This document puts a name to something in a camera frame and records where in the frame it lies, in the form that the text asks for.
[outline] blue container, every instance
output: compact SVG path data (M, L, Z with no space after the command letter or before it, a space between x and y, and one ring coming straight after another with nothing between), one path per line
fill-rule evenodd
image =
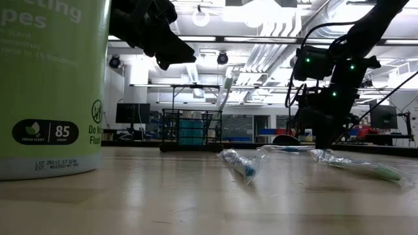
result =
M192 138L182 138L182 137L192 137L193 129L187 129L194 127L193 120L183 119L180 120L180 128L178 130L178 144L179 145L193 145Z
M203 145L203 121L201 120L190 120L183 119L180 120L180 129L179 129L179 145L194 145L201 146Z
M275 129L259 129L259 134L271 134L275 135L276 130Z
M203 121L201 120L192 120L193 121L193 126L194 130L192 136L193 137L198 137L198 138L193 138L193 145L197 145L197 146L201 146L203 145Z

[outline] fluorescent light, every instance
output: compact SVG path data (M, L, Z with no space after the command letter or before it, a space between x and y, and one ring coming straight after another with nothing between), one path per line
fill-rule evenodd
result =
M263 43L295 43L296 39L273 37L225 37L225 42L263 42Z
M172 104L172 102L155 102L156 104ZM174 102L174 104L184 104L184 102Z
M201 0L175 0L177 2L202 2Z
M306 44L331 44L335 39L307 39Z
M231 86L233 89L255 89L255 86Z
M242 74L258 74L258 75L268 75L266 72L241 72Z
M216 103L210 103L210 102L187 102L188 104L216 104Z
M287 90L287 87L259 87L259 89L284 89Z
M107 40L120 40L119 38L110 35L109 37L107 37Z
M264 103L244 103L243 105L258 105L258 106L263 106L263 105L267 105L267 104L264 104Z
M167 101L163 101L163 102L155 102L156 104L172 104L172 102L167 102ZM216 103L212 103L212 102L174 102L174 104L216 104Z
M171 85L158 85L158 84L131 84L134 87L171 87Z
M179 36L179 39L185 42L214 42L216 37L195 37L195 36Z
M411 40L411 39L396 39L396 40L386 40L385 45L418 45L418 40Z

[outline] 85 count label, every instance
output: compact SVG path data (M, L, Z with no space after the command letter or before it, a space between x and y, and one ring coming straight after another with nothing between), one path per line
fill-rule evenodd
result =
M15 141L25 145L69 145L78 138L78 127L70 121L25 119L12 130Z

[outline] black cable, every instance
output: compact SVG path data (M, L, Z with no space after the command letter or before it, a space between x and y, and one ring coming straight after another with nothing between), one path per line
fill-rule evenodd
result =
M393 91L391 91L389 94L387 94L383 99L381 99L375 106L373 106L371 109L369 109L365 114L363 114L363 116L361 116L359 118L359 120L362 120L364 117L366 117L371 111L373 111L376 107L378 107L381 103L383 103L383 101L385 101L387 98L389 98L391 95L393 95L393 93L397 92L403 85L405 85L407 82L409 82L412 78L414 78L415 76L417 76L418 72L415 72L414 74L412 74L412 76L410 76L408 79L406 79L404 82L402 82L397 88L393 89ZM354 128L354 125L351 126L348 131L352 130ZM343 135L340 136L340 138L335 142L335 144L339 143L339 141L341 141Z
M322 27L329 27L329 26L345 26L345 25L353 25L356 24L357 20L354 22L331 22L331 23L322 23L320 25L317 25L313 28L311 28L308 33L306 34L306 36L303 38L302 44L300 44L300 49L303 49L303 47L306 44L306 40L308 40L308 37L317 29L322 28Z
M400 113L403 114L405 108L408 107L410 104L412 104L417 98L418 98L418 95L415 98L413 98L413 100L411 102L409 102L407 105L405 105L405 107L400 111Z
M299 91L300 91L303 87L304 87L304 84L300 85L300 86L299 86L299 88L296 90L296 94L293 96L293 98L292 98L292 99L289 99L289 102L290 102L290 103L289 103L289 106L287 106L287 102L288 102L288 98L289 98L289 97L287 97L287 96L286 96L285 107L289 109L289 118L288 118L288 122L289 122L289 124L288 124L288 128L286 129L286 131L289 133L289 135L291 135L291 118L292 118L292 115L291 115L291 107L292 107L292 105L295 103L296 98L297 98L297 96L298 96L298 94L299 94Z
M380 95L383 95L383 96L384 96L384 94L383 94L382 92L380 92L378 88L376 88L375 86L372 86L372 87L373 87L374 89L376 89L376 91L377 91L377 92L379 92L379 93L380 93ZM397 110L399 110L399 111L402 113L401 109L400 109L400 108L398 108L396 105L394 105L394 103L392 103L392 101L391 101L391 100L387 100L387 101L389 101L391 105L393 105L393 106L394 106Z

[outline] fresh scent icon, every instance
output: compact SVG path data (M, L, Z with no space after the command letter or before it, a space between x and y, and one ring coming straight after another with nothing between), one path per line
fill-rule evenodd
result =
M26 133L30 135L36 135L36 137L39 137L39 124L35 122L31 127L26 127Z

